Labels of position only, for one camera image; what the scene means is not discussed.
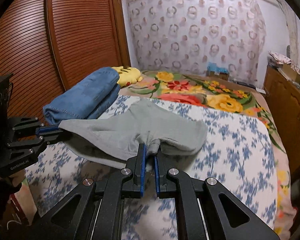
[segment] floral bedspread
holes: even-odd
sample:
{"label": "floral bedspread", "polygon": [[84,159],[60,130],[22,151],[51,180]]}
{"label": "floral bedspread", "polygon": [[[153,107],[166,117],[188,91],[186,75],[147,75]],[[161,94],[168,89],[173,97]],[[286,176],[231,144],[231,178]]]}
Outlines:
{"label": "floral bedspread", "polygon": [[[139,97],[119,95],[100,118],[123,114]],[[269,227],[274,227],[277,176],[266,127],[257,118],[179,102],[150,99],[158,106],[208,126],[207,141],[197,155],[171,156],[191,177],[217,178]],[[63,143],[49,146],[26,177],[40,215],[45,214],[84,178],[102,179],[111,168],[87,161]],[[156,197],[154,177],[147,173],[145,195],[125,202],[122,239],[177,239],[173,199]]]}
{"label": "floral bedspread", "polygon": [[144,71],[143,80],[120,90],[121,95],[157,98],[239,113],[258,118],[268,130],[277,170],[278,202],[274,230],[289,239],[296,211],[290,199],[288,157],[264,98],[255,90],[209,77]]}

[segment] cable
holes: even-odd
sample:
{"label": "cable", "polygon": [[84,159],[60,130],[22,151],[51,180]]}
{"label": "cable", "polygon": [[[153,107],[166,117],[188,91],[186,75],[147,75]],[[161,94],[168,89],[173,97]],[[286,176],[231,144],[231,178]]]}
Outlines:
{"label": "cable", "polygon": [[266,96],[269,97],[269,96],[270,96],[270,93],[269,93],[269,91],[266,89],[265,86],[263,86],[263,90],[266,92]]}
{"label": "cable", "polygon": [[13,83],[12,82],[9,83],[9,88],[10,88],[10,86],[11,86],[11,90],[10,90],[10,94],[9,94],[9,98],[8,98],[8,102],[7,102],[7,109],[9,107],[9,103],[10,103],[10,99],[11,99],[11,95],[12,95],[12,91],[13,91]]}
{"label": "cable", "polygon": [[19,221],[16,221],[16,220],[9,220],[9,221],[7,222],[7,230],[9,230],[9,223],[10,223],[10,222],[16,222],[17,224],[22,225],[22,223],[19,222]]}

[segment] box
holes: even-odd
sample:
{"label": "box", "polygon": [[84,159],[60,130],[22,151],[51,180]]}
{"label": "box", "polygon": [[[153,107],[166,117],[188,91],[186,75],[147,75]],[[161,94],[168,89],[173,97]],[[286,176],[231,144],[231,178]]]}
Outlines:
{"label": "box", "polygon": [[300,74],[291,67],[291,64],[283,64],[282,70],[292,81],[300,84]]}
{"label": "box", "polygon": [[220,73],[214,71],[207,71],[207,73],[208,73],[208,77],[220,78],[226,81],[228,81],[229,78],[229,73]]}
{"label": "box", "polygon": [[228,81],[229,71],[226,68],[218,67],[216,63],[209,62],[207,69],[208,77],[220,78]]}

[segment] wooden cabinet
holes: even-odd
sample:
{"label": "wooden cabinet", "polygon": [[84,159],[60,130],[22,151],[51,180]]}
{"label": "wooden cabinet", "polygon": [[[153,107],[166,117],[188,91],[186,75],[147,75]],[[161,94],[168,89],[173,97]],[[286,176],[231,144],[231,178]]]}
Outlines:
{"label": "wooden cabinet", "polygon": [[264,86],[269,92],[266,101],[293,173],[300,166],[300,90],[269,66]]}

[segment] yellow plush toy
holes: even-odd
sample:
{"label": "yellow plush toy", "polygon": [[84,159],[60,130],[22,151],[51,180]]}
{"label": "yellow plush toy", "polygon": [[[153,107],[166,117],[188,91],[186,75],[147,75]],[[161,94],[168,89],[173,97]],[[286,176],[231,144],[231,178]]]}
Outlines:
{"label": "yellow plush toy", "polygon": [[119,80],[117,84],[119,84],[120,87],[129,86],[131,84],[135,84],[143,80],[143,77],[141,76],[141,72],[137,68],[128,67],[124,69],[123,66],[112,67],[112,68],[119,73]]}

